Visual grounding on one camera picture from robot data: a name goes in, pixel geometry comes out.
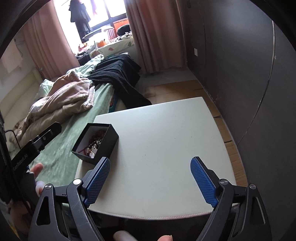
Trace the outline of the person's right hand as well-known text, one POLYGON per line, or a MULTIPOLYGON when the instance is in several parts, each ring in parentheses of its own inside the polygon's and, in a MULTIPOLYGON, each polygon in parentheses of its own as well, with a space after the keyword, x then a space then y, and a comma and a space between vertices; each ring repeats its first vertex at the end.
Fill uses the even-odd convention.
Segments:
POLYGON ((117 240, 117 241, 130 241, 130 240, 134 240, 134 241, 137 241, 137 240, 173 241, 173 236, 172 235, 162 235, 161 237, 155 237, 155 236, 148 235, 148 233, 142 233, 142 234, 138 234, 138 235, 134 236, 127 231, 120 230, 120 231, 117 231, 113 235, 113 239, 117 240))

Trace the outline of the person's left hand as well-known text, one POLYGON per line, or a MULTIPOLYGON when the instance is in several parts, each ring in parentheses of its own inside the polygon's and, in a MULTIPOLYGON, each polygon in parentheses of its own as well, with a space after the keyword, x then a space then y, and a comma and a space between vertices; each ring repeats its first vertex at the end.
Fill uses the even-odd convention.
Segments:
POLYGON ((16 186, 16 195, 9 204, 10 216, 19 236, 27 236, 38 199, 45 183, 36 178, 44 165, 37 163, 26 173, 24 180, 16 186))

